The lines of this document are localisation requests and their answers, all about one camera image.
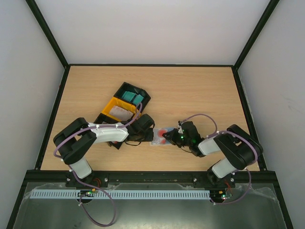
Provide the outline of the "red circle credit card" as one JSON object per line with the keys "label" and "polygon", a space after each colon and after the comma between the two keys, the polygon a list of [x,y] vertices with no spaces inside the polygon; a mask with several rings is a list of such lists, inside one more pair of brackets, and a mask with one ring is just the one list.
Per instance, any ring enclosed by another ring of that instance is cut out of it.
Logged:
{"label": "red circle credit card", "polygon": [[168,130],[167,129],[157,129],[157,128],[154,128],[153,129],[153,140],[151,142],[151,144],[153,146],[160,146],[160,145],[165,145],[165,139],[164,137],[162,136],[164,133],[166,133]]}

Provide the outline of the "beige card holder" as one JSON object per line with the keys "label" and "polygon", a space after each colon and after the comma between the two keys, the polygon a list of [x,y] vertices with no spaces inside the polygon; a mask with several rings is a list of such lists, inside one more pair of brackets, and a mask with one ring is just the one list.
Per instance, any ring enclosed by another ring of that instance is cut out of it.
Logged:
{"label": "beige card holder", "polygon": [[163,134],[170,132],[174,127],[166,128],[154,128],[153,129],[153,140],[150,142],[151,146],[165,146],[171,143],[163,137]]}

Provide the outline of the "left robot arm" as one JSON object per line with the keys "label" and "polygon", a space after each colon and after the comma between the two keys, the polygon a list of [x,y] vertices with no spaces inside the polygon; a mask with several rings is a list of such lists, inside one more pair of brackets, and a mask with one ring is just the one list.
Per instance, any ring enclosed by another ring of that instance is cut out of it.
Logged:
{"label": "left robot arm", "polygon": [[151,142],[154,126],[155,122],[148,114],[115,124],[88,123],[84,118],[77,118],[53,138],[56,145],[54,155],[60,157],[79,179],[84,179],[92,173],[85,158],[92,145],[103,142]]}

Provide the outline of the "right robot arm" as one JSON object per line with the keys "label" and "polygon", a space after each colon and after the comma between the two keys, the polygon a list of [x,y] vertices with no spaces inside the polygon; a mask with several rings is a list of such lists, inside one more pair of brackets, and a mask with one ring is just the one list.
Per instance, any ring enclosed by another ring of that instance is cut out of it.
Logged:
{"label": "right robot arm", "polygon": [[208,182],[213,187],[220,186],[227,175],[256,163],[263,153],[260,143],[236,124],[203,138],[193,122],[187,121],[164,133],[163,137],[174,146],[188,147],[197,157],[221,151],[224,159],[207,170]]}

